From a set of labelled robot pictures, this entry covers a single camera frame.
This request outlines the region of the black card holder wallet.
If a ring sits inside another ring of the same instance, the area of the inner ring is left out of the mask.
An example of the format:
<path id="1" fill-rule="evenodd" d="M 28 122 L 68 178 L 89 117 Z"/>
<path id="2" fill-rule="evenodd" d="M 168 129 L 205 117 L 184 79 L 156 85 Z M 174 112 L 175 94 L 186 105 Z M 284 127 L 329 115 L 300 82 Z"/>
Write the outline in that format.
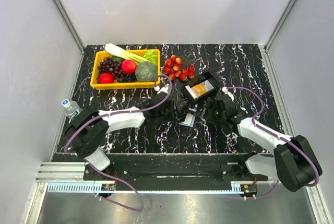
<path id="1" fill-rule="evenodd" d="M 193 127 L 196 119 L 196 109 L 187 109 L 183 113 L 183 117 L 179 120 L 178 124 Z"/>

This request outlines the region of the black card box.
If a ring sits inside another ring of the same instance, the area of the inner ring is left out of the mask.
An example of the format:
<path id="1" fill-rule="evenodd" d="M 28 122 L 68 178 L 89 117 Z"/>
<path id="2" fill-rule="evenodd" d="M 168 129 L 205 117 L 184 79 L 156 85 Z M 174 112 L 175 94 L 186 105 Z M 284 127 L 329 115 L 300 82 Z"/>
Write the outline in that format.
<path id="1" fill-rule="evenodd" d="M 199 97 L 198 99 L 193 99 L 189 92 L 186 91 L 185 87 L 187 85 L 189 85 L 190 87 L 199 84 L 205 80 L 209 80 L 211 82 L 211 84 L 214 86 L 214 90 L 211 90 L 210 92 L 206 93 L 205 95 Z M 189 82 L 187 82 L 185 85 L 183 85 L 180 89 L 180 91 L 182 92 L 183 96 L 185 99 L 187 99 L 188 103 L 191 105 L 195 105 L 198 104 L 202 101 L 205 101 L 208 98 L 213 98 L 214 96 L 217 95 L 218 93 L 218 89 L 222 86 L 222 83 L 219 82 L 215 77 L 213 77 L 213 75 L 210 72 L 205 72 L 201 75 L 198 75 L 194 78 L 192 78 Z"/>

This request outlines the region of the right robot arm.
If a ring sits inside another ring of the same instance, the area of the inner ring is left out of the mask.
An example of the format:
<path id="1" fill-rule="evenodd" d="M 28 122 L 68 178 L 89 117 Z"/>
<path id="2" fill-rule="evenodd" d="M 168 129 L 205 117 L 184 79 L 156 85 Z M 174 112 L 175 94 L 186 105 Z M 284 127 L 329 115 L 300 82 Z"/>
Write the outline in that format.
<path id="1" fill-rule="evenodd" d="M 281 134 L 257 122 L 227 95 L 209 99 L 205 105 L 204 118 L 216 126 L 228 127 L 235 134 L 262 146 L 268 155 L 249 154 L 237 167 L 241 179 L 265 175 L 279 180 L 289 191 L 296 192 L 319 182 L 322 168 L 308 142 L 302 136 Z"/>

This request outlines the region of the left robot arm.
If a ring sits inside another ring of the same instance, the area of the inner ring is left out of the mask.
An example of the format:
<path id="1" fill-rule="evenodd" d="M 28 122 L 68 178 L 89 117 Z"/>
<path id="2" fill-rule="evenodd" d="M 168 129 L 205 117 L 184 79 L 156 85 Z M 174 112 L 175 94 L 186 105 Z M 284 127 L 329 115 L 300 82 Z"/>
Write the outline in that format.
<path id="1" fill-rule="evenodd" d="M 100 147 L 106 134 L 125 128 L 139 128 L 149 119 L 174 117 L 175 103 L 171 99 L 157 102 L 152 99 L 138 107 L 116 111 L 94 111 L 84 108 L 73 116 L 65 131 L 67 143 L 64 150 L 73 152 L 95 168 L 95 174 L 103 180 L 113 174 L 111 161 Z"/>

